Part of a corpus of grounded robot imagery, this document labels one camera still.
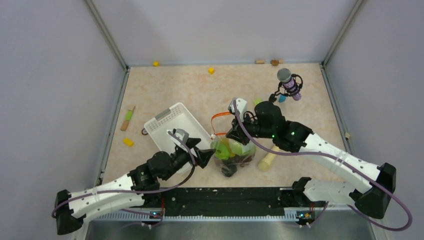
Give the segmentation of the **pale green cabbage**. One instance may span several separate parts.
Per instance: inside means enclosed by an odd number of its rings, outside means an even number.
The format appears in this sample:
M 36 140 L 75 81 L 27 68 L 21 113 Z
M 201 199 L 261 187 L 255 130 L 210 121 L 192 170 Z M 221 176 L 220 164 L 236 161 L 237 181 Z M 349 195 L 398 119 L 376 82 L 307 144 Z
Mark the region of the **pale green cabbage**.
M 231 140 L 229 142 L 229 148 L 235 155 L 239 156 L 251 155 L 256 152 L 256 145 L 253 142 L 244 145 L 238 141 Z

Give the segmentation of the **green pepper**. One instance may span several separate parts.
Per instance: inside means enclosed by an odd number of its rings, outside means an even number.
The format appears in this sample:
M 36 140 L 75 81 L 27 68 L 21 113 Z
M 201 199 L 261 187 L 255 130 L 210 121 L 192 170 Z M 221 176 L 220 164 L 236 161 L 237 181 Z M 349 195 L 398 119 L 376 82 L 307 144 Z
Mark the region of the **green pepper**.
M 227 161 L 230 158 L 234 157 L 235 154 L 231 151 L 231 149 L 229 148 L 228 145 L 226 145 L 225 143 L 222 142 L 218 142 L 215 145 L 215 153 L 214 156 L 222 161 Z

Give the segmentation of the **yellow fruit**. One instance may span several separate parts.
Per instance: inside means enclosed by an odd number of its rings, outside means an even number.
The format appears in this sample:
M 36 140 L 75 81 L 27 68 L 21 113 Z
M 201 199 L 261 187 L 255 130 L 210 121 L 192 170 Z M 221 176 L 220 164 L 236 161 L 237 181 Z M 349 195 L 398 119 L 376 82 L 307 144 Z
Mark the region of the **yellow fruit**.
M 218 143 L 219 143 L 220 145 L 225 146 L 226 148 L 228 148 L 228 147 L 229 147 L 229 139 L 228 139 L 228 138 L 226 138 L 226 137 L 224 137 L 224 138 L 220 138 L 220 139 L 218 140 Z

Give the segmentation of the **red grape bunch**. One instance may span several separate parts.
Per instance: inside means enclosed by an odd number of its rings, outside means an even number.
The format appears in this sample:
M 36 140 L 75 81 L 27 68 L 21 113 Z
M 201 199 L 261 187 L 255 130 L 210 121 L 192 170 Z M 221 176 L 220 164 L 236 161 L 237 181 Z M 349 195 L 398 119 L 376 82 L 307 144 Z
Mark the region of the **red grape bunch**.
M 254 154 L 249 154 L 249 155 L 235 155 L 233 157 L 233 163 L 236 165 L 249 165 L 250 162 L 254 159 Z

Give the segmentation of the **clear zip bag orange zipper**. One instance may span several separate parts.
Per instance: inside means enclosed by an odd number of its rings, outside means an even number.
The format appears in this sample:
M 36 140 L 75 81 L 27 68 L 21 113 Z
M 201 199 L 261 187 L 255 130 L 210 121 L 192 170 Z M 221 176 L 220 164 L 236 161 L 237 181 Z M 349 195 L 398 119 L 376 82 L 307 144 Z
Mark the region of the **clear zip bag orange zipper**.
M 240 168 L 248 166 L 256 154 L 256 146 L 252 142 L 243 145 L 226 137 L 231 129 L 227 127 L 231 116 L 230 112 L 224 111 L 214 114 L 210 119 L 210 147 L 215 149 L 213 159 L 222 175 L 227 178 L 232 177 Z

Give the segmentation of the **white plastic basket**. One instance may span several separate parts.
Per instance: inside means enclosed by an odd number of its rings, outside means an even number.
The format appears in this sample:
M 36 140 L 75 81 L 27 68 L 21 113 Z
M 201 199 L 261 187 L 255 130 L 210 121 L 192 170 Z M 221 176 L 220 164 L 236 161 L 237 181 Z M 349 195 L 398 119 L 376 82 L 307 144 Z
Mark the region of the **white plastic basket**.
M 201 142 L 196 145 L 201 150 L 210 148 L 211 136 L 181 102 L 165 109 L 160 114 L 151 118 L 144 124 L 144 129 L 152 138 L 158 149 L 169 154 L 175 151 L 175 147 L 182 145 L 175 137 L 182 137 L 181 133 L 173 130 L 183 130 L 190 138 L 199 138 Z

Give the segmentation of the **microphone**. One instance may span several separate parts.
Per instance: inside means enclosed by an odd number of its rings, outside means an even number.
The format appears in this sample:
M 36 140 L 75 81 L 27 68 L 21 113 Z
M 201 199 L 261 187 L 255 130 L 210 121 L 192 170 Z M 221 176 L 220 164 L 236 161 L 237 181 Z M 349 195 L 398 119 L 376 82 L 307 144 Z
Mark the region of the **microphone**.
M 277 79 L 279 84 L 277 90 L 269 96 L 270 102 L 274 103 L 279 96 L 293 98 L 295 101 L 301 100 L 304 80 L 300 75 L 292 73 L 288 68 L 282 68 L 277 72 Z

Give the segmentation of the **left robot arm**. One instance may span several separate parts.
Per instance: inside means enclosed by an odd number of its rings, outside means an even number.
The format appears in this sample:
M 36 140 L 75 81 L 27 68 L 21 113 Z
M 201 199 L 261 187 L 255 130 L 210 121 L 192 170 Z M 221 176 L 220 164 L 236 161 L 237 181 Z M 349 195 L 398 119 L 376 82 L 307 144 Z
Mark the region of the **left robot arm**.
M 160 202 L 160 193 L 179 187 L 161 188 L 160 180 L 166 181 L 184 166 L 205 168 L 215 153 L 214 148 L 200 149 L 202 140 L 190 137 L 176 140 L 172 153 L 158 151 L 146 163 L 105 184 L 77 192 L 61 190 L 56 194 L 51 213 L 56 221 L 56 233 L 67 235 L 78 231 L 85 223 L 129 207 L 154 207 Z

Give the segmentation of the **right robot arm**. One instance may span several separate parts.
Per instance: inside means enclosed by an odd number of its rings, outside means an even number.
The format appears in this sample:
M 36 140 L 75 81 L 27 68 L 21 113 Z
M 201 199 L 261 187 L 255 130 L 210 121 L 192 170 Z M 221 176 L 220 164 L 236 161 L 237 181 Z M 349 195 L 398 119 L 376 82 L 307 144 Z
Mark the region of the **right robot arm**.
M 254 144 L 269 154 L 304 156 L 344 179 L 342 183 L 303 177 L 293 186 L 297 205 L 336 202 L 353 205 L 367 217 L 384 218 L 389 203 L 395 200 L 397 169 L 392 164 L 377 165 L 335 147 L 304 124 L 285 119 L 270 101 L 257 104 L 254 116 L 249 115 L 242 98 L 234 98 L 228 110 L 234 120 L 227 138 L 243 146 Z

